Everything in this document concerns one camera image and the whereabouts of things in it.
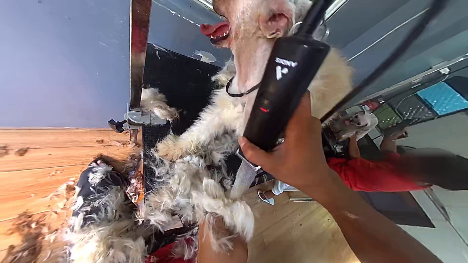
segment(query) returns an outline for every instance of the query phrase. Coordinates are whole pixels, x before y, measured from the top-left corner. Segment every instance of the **black leash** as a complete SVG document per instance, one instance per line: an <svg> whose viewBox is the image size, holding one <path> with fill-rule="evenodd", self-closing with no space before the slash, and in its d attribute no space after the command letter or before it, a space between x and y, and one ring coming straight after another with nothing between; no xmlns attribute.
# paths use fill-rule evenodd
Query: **black leash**
<svg viewBox="0 0 468 263"><path fill-rule="evenodd" d="M253 86L251 89L249 89L249 90L246 91L246 92L237 93L237 94L232 94L232 93L229 93L229 87L231 86L231 82L232 82L233 79L234 79L234 77L232 77L232 79L230 79L230 80L227 82L227 84L226 84L226 93L227 93L229 96L233 97L233 98L240 98L240 97L242 97L242 96L244 96L244 95L247 95L247 94L249 94L250 92L252 92L252 91L258 89L258 88L260 87L260 84L261 84L261 82L258 83L257 85Z"/></svg>

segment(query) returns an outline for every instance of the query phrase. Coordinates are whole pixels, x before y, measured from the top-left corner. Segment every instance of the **sandal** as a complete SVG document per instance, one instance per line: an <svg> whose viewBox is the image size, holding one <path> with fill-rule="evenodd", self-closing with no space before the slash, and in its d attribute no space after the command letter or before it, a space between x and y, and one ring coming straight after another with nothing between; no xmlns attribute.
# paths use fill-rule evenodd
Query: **sandal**
<svg viewBox="0 0 468 263"><path fill-rule="evenodd" d="M269 203L271 205L275 204L275 200L273 198L270 198L270 199L266 198L265 191L258 190L257 194L258 194L258 198L260 198L260 200L262 200L262 201L264 201L266 203Z"/></svg>

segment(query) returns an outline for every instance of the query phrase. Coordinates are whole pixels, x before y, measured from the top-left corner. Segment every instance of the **red shirt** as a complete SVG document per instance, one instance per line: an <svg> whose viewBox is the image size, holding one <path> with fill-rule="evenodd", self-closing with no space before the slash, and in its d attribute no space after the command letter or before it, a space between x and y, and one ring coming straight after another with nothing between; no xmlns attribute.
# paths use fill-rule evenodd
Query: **red shirt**
<svg viewBox="0 0 468 263"><path fill-rule="evenodd" d="M355 191L399 192L427 188L428 186L417 185L396 170L395 164L398 158L399 154L389 153L384 161L328 158L327 163L338 173L343 182Z"/></svg>

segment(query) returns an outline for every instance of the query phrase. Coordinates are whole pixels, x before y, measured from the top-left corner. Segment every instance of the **finger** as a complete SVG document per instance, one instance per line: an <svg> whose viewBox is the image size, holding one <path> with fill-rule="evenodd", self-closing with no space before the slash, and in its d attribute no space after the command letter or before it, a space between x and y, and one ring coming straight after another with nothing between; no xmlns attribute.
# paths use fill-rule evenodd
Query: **finger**
<svg viewBox="0 0 468 263"><path fill-rule="evenodd" d="M297 106L294 114L291 117L290 122L302 122L305 119L309 119L312 114L312 107L310 105L310 92L307 90L302 98L300 99L299 105Z"/></svg>
<svg viewBox="0 0 468 263"><path fill-rule="evenodd" d="M271 167L272 155L266 151L260 149L253 143L251 143L244 136L239 138L239 145L241 146L242 152L244 153L245 158L250 162L260 165L262 168Z"/></svg>

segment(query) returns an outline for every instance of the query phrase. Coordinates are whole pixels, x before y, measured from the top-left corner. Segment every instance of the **human arm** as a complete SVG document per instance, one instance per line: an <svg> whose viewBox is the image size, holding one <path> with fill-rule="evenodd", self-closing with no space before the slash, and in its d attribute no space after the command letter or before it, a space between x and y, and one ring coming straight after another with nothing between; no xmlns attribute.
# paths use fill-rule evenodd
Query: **human arm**
<svg viewBox="0 0 468 263"><path fill-rule="evenodd" d="M216 252L213 250L211 240L205 231L205 221L200 222L198 230L198 263L245 263L247 262L248 252L247 243L239 236L232 240L233 249L229 251ZM230 233L226 229L223 219L217 217L215 219L214 228L217 233L222 233L223 236L229 236Z"/></svg>
<svg viewBox="0 0 468 263"><path fill-rule="evenodd" d="M396 143L395 140L398 139L405 132L405 128L401 129L390 135L385 135L383 140L380 143L381 151L389 151L396 153Z"/></svg>
<svg viewBox="0 0 468 263"><path fill-rule="evenodd" d="M328 167L320 121L310 116L308 98L301 101L286 129L285 142L274 152L264 152L245 138L240 138L239 143L247 159L322 204L361 262L441 263L431 251L349 189Z"/></svg>
<svg viewBox="0 0 468 263"><path fill-rule="evenodd" d="M358 147L358 138L356 135L351 136L350 141L348 143L348 151L351 158L360 158L361 152L359 151Z"/></svg>

